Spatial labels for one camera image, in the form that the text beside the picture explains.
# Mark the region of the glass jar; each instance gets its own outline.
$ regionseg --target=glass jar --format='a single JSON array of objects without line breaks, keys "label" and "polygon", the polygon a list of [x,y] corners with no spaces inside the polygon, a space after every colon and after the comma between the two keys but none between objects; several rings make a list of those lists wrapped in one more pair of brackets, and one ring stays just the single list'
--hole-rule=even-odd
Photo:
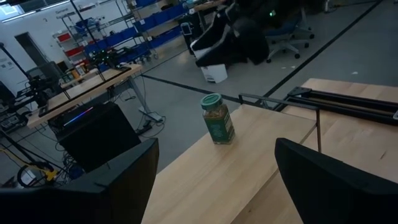
[{"label": "glass jar", "polygon": [[230,144],[235,137],[234,126],[228,107],[223,103],[220,94],[213,93],[200,101],[204,109],[203,119],[215,144]]}]

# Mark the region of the desk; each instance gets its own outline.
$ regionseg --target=desk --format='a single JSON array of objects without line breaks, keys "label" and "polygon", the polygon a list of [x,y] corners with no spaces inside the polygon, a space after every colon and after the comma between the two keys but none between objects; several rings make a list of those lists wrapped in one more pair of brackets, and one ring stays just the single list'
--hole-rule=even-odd
[{"label": "desk", "polygon": [[88,73],[80,76],[79,78],[75,78],[74,80],[72,80],[70,82],[62,84],[61,88],[69,87],[71,85],[74,85],[78,81],[87,80],[87,79],[92,78],[94,75],[97,75],[97,74],[98,74],[98,69],[94,68],[91,71],[89,71]]},{"label": "desk", "polygon": [[99,75],[96,75],[95,77],[93,77],[79,85],[76,85],[76,86],[70,88],[69,90],[67,90],[67,93],[69,94],[70,98],[72,98],[72,99],[75,98],[74,100],[69,100],[64,93],[60,93],[57,96],[49,99],[49,101],[48,101],[49,110],[56,108],[56,107],[64,104],[65,102],[68,102],[68,103],[65,103],[63,106],[49,112],[48,114],[42,116],[41,118],[39,117],[39,110],[34,111],[32,113],[32,115],[29,117],[27,126],[29,128],[34,128],[34,127],[48,121],[49,119],[52,119],[52,118],[58,116],[59,114],[69,110],[70,108],[76,106],[77,104],[81,103],[82,101],[87,100],[90,97],[94,97],[100,93],[105,92],[107,88],[109,88],[117,83],[120,83],[125,79],[129,80],[130,87],[136,92],[137,98],[140,100],[141,104],[143,106],[145,106],[145,108],[140,108],[140,111],[143,112],[144,114],[146,114],[147,116],[150,116],[152,119],[161,120],[162,118],[160,116],[156,115],[156,113],[150,112],[150,109],[148,108],[147,104],[144,103],[144,98],[142,97],[141,93],[139,92],[139,89],[138,89],[134,79],[131,77],[131,75],[140,71],[142,66],[136,65],[136,64],[127,65],[127,66],[129,66],[131,68],[131,70],[126,71],[121,75],[119,75],[120,74],[119,70],[114,70],[114,69],[109,69],[109,70],[103,72],[102,74],[103,74],[105,80],[109,80],[109,81],[107,81],[106,83],[102,84],[101,86],[99,86],[97,88],[92,89],[96,85],[99,85],[100,83],[104,82]]},{"label": "desk", "polygon": [[[398,101],[394,87],[318,79],[303,86]],[[234,111],[233,145],[215,146],[206,134],[160,172],[142,223],[302,223],[277,171],[274,141],[285,137],[317,149],[316,130],[300,119],[314,119],[315,112],[289,106],[283,112],[292,116],[248,105]],[[398,182],[397,127],[327,111],[320,121],[323,153]]]},{"label": "desk", "polygon": [[[309,79],[302,85],[319,91],[398,102],[398,88]],[[313,118],[313,111],[286,107],[284,113]],[[398,182],[398,128],[321,111],[322,153],[351,166],[385,179]],[[317,149],[316,132],[303,143]],[[277,172],[269,184],[259,191],[233,222],[242,223],[302,223],[282,178]]]},{"label": "desk", "polygon": [[142,224],[230,224],[276,172],[276,138],[303,142],[315,129],[315,120],[249,105],[231,119],[231,145],[206,134],[157,175]]}]

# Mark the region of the white wall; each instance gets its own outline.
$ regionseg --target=white wall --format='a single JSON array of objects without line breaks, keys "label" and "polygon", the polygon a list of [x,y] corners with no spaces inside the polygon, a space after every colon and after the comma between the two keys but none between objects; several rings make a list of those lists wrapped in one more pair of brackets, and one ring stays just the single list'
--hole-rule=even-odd
[{"label": "white wall", "polygon": [[[117,1],[123,14],[126,14],[126,11],[123,8],[125,1]],[[74,3],[78,7],[84,7],[89,4],[94,4],[95,2],[95,0],[74,0]],[[143,9],[142,13],[148,15],[159,10],[160,8],[158,6],[149,6]],[[47,60],[54,62],[67,60],[65,54],[53,39],[53,35],[59,30],[66,29],[62,20],[58,19],[57,17],[60,17],[68,12],[74,12],[74,9],[69,2],[3,24],[0,22],[0,41],[5,43],[8,51],[10,51],[10,53],[16,58],[24,70],[29,70],[36,67],[36,64],[31,60],[31,58],[26,54],[25,50],[14,38],[16,35],[23,34],[25,32],[30,34],[32,40],[47,57]],[[111,1],[103,4],[102,6],[82,12],[82,16],[84,19],[89,17],[104,16],[105,19],[101,22],[108,22],[121,17],[121,14],[116,5],[116,1]],[[66,19],[66,22],[68,23],[67,25],[72,25],[73,23],[78,22],[79,17],[77,15],[73,15],[71,16],[71,20],[72,21]],[[125,28],[127,28],[126,23],[120,22],[106,28],[104,31],[106,32],[106,35],[109,35],[109,32],[112,30],[119,32]],[[123,44],[123,46],[133,45],[133,41]],[[24,88],[24,84],[20,82],[26,80],[26,78],[21,72],[15,71],[15,69],[7,71],[0,70],[0,80],[3,81],[12,92],[16,93]]]}]

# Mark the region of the wooden table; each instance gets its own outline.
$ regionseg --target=wooden table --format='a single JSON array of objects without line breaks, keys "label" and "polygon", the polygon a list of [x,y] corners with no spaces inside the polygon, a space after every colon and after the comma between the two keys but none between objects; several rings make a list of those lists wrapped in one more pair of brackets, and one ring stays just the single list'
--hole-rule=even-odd
[{"label": "wooden table", "polygon": [[[319,91],[398,102],[398,88],[309,79],[302,85]],[[314,118],[315,112],[286,107],[284,113]],[[374,175],[398,182],[398,128],[327,111],[320,115],[322,153]],[[313,131],[304,146],[317,149]],[[279,172],[252,199],[233,222],[302,223]]]},{"label": "wooden table", "polygon": [[[319,79],[303,86],[398,102],[394,87]],[[277,170],[274,142],[285,137],[316,150],[313,122],[300,119],[315,119],[315,112],[283,112],[292,116],[248,105],[233,112],[234,143],[217,146],[206,134],[160,172],[142,223],[302,223]],[[323,153],[398,182],[398,128],[327,111],[320,121]]]},{"label": "wooden table", "polygon": [[157,175],[143,224],[230,224],[276,172],[275,140],[303,142],[315,129],[315,120],[249,105],[231,119],[231,145],[206,134]]},{"label": "wooden table", "polygon": [[80,76],[79,78],[75,78],[74,80],[72,80],[70,82],[62,84],[61,88],[70,87],[70,86],[76,84],[79,81],[87,80],[87,79],[92,78],[94,75],[97,75],[97,74],[98,74],[98,69],[94,68],[94,69],[90,70],[88,73]]},{"label": "wooden table", "polygon": [[66,110],[69,110],[70,108],[76,106],[77,104],[81,103],[82,101],[87,100],[90,97],[94,97],[100,93],[105,92],[108,87],[113,86],[127,78],[130,78],[131,75],[138,72],[142,68],[141,65],[136,65],[136,64],[127,65],[127,66],[129,66],[131,68],[131,70],[124,72],[121,75],[119,75],[120,74],[119,70],[114,70],[114,69],[109,69],[109,70],[103,72],[102,74],[103,74],[105,80],[109,80],[109,81],[107,81],[106,83],[104,83],[103,85],[101,85],[97,88],[92,89],[96,85],[99,85],[100,83],[104,82],[99,75],[96,75],[95,77],[93,77],[89,80],[86,80],[85,82],[83,82],[79,85],[76,85],[76,86],[70,88],[69,90],[67,90],[67,93],[69,94],[70,98],[72,98],[72,99],[75,98],[74,100],[69,100],[64,93],[60,93],[57,96],[49,99],[49,101],[48,101],[49,110],[51,110],[52,108],[56,108],[59,105],[64,104],[65,102],[68,102],[68,103],[65,103],[63,106],[53,110],[52,112],[49,112],[48,114],[44,115],[41,118],[39,117],[39,110],[34,111],[32,113],[32,116],[29,117],[27,126],[29,128],[34,128],[34,127],[48,121],[49,119],[58,116],[59,114],[63,113]]}]

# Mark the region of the light strip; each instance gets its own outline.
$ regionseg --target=light strip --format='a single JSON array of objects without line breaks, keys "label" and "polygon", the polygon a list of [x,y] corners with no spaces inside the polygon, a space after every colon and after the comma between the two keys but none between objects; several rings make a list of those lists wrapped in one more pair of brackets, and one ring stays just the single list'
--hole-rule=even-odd
[{"label": "light strip", "polygon": [[68,3],[68,2],[69,2],[69,1],[63,1],[63,2],[60,2],[60,3],[56,3],[56,4],[54,4],[54,5],[44,7],[44,8],[42,8],[42,9],[40,9],[40,11],[43,11],[43,10],[46,10],[46,9],[51,9],[52,7],[60,6],[60,5],[62,5],[62,4]]},{"label": "light strip", "polygon": [[33,14],[33,13],[36,13],[36,11],[28,12],[28,13],[25,13],[25,14],[22,14],[22,15],[19,15],[19,16],[16,16],[16,17],[12,17],[12,18],[10,18],[10,19],[5,19],[5,20],[3,20],[2,22],[13,21],[14,19],[18,19],[18,18],[22,18],[22,17],[25,17],[25,16],[29,16],[29,15],[31,15],[31,14]]},{"label": "light strip", "polygon": [[79,114],[78,116],[74,117],[73,119],[71,119],[70,121],[68,121],[66,124],[64,124],[63,126],[65,127],[66,125],[74,122],[74,120],[78,119],[79,117],[83,116],[85,113],[91,111],[91,109],[93,109],[93,107],[88,108],[86,111],[82,112],[81,114]]}]

